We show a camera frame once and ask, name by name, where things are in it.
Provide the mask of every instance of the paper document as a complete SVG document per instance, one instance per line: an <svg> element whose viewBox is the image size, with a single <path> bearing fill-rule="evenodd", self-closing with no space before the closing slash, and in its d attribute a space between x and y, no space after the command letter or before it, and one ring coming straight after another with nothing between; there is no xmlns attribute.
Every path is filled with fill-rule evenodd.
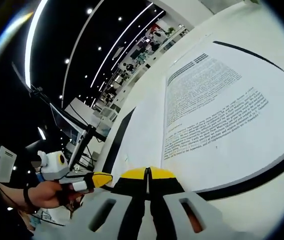
<svg viewBox="0 0 284 240"><path fill-rule="evenodd" d="M267 60L211 43L175 63L160 92L132 115L119 154L125 170L160 166L186 191L204 192L284 159L284 71Z"/></svg>

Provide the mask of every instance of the wristband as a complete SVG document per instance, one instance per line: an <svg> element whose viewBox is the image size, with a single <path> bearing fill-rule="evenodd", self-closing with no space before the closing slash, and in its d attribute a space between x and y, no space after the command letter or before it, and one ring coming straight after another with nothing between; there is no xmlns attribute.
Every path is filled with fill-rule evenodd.
<svg viewBox="0 0 284 240"><path fill-rule="evenodd" d="M30 200L30 197L28 196L28 190L29 190L29 189L30 189L30 187L27 186L27 187L24 188L24 190L23 190L25 203L26 203L26 205L27 205L30 209L32 209L33 211L37 212L37 211L40 209L40 207L36 207L36 206L34 206L34 205L32 204L32 202L31 202L31 200Z"/></svg>

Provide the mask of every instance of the human hand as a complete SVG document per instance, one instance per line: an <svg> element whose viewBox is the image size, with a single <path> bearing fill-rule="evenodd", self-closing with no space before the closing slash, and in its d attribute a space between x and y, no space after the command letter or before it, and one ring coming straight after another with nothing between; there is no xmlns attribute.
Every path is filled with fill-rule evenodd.
<svg viewBox="0 0 284 240"><path fill-rule="evenodd" d="M76 192L71 184L68 185L68 201L73 201L83 195L81 192ZM36 187L32 187L28 191L28 196L32 204L39 208L53 209L60 206L57 198L57 193L62 191L62 186L55 181L44 181Z"/></svg>

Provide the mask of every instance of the white table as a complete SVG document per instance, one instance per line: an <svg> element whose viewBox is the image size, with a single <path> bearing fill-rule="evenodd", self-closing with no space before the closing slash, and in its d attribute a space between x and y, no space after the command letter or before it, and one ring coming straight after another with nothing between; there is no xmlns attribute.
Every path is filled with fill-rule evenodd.
<svg viewBox="0 0 284 240"><path fill-rule="evenodd" d="M135 84L108 135L97 162L101 171L122 119L145 98L150 89L159 89L159 76L190 47L221 41L257 53L284 70L284 29L270 12L261 6L238 3L197 26L177 42ZM267 236L284 216L284 172L272 181L251 191L210 201L223 213L223 219L238 231Z"/></svg>

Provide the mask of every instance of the ceiling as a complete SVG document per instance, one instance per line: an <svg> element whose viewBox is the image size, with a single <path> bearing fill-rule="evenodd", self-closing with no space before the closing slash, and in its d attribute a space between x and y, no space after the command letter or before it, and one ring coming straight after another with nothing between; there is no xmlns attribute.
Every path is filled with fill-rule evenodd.
<svg viewBox="0 0 284 240"><path fill-rule="evenodd" d="M7 2L16 4L13 4L15 8L9 11L11 17L6 16L5 21L2 20L0 32L23 6L21 0ZM31 80L34 86L42 87L44 93L58 106L61 106L59 95L62 94L67 68L65 59L70 57L79 32L89 16L87 9L94 8L98 2L49 0L40 17L32 46ZM114 47L93 87L90 88L99 67L123 30L149 4L150 2L145 0L136 0L134 3L130 0L104 0L84 30L71 61L64 106L79 95L82 101L88 97L86 104L90 106L93 100L91 97L100 95L101 83L111 76L114 53L119 47L127 46L161 9L153 5L131 25ZM26 39L31 20L32 18L19 29L0 57L0 144L13 151L21 151L41 138L37 129L41 127L45 129L51 149L60 150L62 144L65 145L69 139L55 127L50 108L40 100L29 97L11 66L11 62L14 62L19 72L24 75ZM18 169L22 169L23 178L31 166L22 164Z"/></svg>

